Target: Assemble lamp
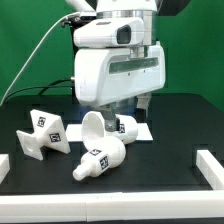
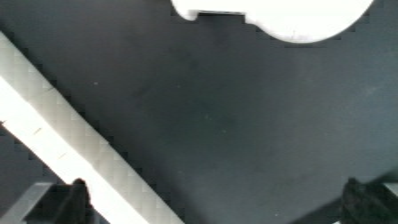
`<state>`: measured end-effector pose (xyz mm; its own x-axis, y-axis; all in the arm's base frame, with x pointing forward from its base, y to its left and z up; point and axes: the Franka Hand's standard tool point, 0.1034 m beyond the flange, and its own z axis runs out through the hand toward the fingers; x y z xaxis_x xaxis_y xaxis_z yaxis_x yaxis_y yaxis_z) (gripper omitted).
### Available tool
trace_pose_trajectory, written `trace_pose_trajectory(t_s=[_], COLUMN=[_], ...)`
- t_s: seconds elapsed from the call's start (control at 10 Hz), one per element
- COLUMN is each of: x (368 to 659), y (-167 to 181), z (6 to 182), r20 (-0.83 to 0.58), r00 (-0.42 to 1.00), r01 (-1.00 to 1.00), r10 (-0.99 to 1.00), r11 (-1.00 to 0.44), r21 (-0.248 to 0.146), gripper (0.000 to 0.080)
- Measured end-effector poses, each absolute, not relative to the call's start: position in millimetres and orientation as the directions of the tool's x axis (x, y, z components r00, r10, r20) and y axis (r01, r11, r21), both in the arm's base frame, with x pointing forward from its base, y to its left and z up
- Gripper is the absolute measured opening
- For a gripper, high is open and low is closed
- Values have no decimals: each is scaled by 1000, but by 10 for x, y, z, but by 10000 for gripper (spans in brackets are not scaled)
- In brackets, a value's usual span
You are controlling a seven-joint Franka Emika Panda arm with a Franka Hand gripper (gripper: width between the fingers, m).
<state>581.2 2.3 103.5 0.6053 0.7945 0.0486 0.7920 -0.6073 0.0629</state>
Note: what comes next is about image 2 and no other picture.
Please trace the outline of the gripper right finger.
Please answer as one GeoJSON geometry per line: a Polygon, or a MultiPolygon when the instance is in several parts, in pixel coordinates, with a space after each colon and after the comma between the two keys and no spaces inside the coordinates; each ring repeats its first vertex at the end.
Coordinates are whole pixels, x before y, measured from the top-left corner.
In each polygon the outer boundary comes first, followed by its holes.
{"type": "Polygon", "coordinates": [[[382,183],[349,179],[340,215],[342,224],[398,224],[398,196],[382,183]]]}

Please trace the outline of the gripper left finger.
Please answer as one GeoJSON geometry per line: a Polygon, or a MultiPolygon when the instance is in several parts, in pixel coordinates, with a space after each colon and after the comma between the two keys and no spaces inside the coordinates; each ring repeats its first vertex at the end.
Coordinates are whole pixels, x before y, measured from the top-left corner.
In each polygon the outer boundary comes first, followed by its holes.
{"type": "Polygon", "coordinates": [[[0,217],[0,224],[95,224],[86,181],[38,182],[0,217]]]}

